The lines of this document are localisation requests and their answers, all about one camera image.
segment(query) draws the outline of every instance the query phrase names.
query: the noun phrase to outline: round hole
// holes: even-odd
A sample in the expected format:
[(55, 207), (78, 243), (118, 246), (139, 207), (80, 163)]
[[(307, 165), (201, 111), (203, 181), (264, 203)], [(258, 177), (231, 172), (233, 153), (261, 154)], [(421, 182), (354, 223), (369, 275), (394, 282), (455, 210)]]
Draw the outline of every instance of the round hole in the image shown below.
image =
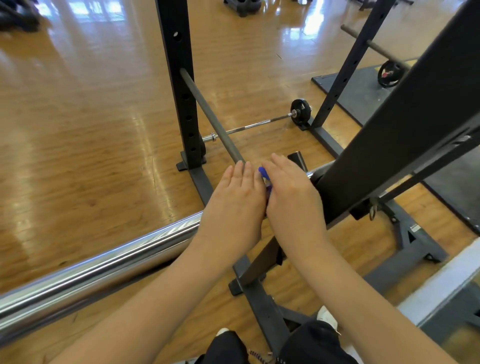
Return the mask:
[(181, 41), (181, 33), (180, 32), (173, 33), (173, 39), (175, 39), (177, 42), (180, 42)]

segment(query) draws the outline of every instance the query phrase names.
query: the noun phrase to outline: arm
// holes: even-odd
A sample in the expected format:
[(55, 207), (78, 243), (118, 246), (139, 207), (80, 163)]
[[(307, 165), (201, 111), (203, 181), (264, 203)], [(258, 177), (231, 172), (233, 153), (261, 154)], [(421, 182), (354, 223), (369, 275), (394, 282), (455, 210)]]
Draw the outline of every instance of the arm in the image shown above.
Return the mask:
[(277, 155), (263, 167), (273, 184), (267, 216), (278, 242), (351, 337), (362, 359), (369, 364), (455, 363), (365, 282), (330, 243), (320, 195), (305, 173)]
[(259, 240), (265, 185), (247, 162), (229, 167), (190, 246), (152, 283), (53, 364), (152, 363), (190, 311)]

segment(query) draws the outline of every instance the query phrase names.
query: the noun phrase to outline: hardwood floor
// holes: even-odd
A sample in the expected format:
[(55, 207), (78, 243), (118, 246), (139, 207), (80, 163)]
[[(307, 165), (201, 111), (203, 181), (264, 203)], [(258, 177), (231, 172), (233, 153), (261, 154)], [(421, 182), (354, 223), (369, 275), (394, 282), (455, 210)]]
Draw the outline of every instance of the hardwood floor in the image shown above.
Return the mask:
[[(43, 30), (0, 37), (0, 292), (165, 226), (202, 209), (187, 173), (153, 0), (40, 0)], [(459, 6), (417, 0), (389, 14), (375, 41), (398, 57), (418, 57)], [(226, 129), (279, 116), (293, 99), (316, 112), (324, 94), (312, 76), (337, 72), (368, 12), (346, 0), (262, 4), (239, 18), (220, 0), (189, 1), (195, 81)], [(382, 63), (368, 51), (360, 67)], [(199, 110), (203, 135), (212, 130)], [(335, 107), (325, 128), (346, 146), (359, 126)], [(331, 156), (291, 121), (232, 135), (247, 160), (300, 150), (314, 168)], [(204, 166), (216, 185), (231, 160), (220, 141)], [(422, 186), (397, 201), (454, 256), (474, 239)], [(271, 236), (264, 224), (265, 243)], [(348, 218), (330, 231), (344, 257), (364, 274), (395, 250), (388, 221)], [(257, 246), (251, 256), (258, 253)], [(425, 263), (388, 298), (397, 303), (439, 267)], [(243, 297), (232, 298), (228, 273), (160, 353), (171, 363), (205, 350), (220, 327), (249, 347), (266, 344)], [(0, 350), (0, 362), (47, 363), (121, 305), (145, 279)], [(265, 281), (275, 300), (312, 313), (320, 306), (287, 262)]]

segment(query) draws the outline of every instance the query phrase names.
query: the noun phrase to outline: shoe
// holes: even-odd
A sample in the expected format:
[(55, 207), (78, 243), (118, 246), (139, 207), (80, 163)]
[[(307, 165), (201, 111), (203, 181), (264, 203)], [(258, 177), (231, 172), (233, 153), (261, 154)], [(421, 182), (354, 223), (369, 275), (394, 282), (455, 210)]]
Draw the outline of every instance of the shoe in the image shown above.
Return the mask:
[(322, 306), (322, 308), (318, 311), (317, 320), (328, 323), (331, 327), (333, 327), (335, 331), (337, 331), (338, 322), (335, 320), (335, 318), (325, 306)]
[(224, 332), (230, 331), (227, 328), (221, 328), (215, 335), (215, 337), (222, 335)]

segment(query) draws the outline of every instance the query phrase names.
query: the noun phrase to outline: pant leg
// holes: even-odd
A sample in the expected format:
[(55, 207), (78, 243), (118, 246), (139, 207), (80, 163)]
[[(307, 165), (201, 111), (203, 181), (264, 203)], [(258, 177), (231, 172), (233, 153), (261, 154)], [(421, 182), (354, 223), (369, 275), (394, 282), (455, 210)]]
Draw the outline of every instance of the pant leg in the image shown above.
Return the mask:
[(293, 332), (278, 359), (286, 364), (358, 364), (341, 348), (333, 327), (318, 320), (303, 324)]
[(226, 331), (213, 339), (195, 364), (249, 364), (247, 348), (235, 331)]

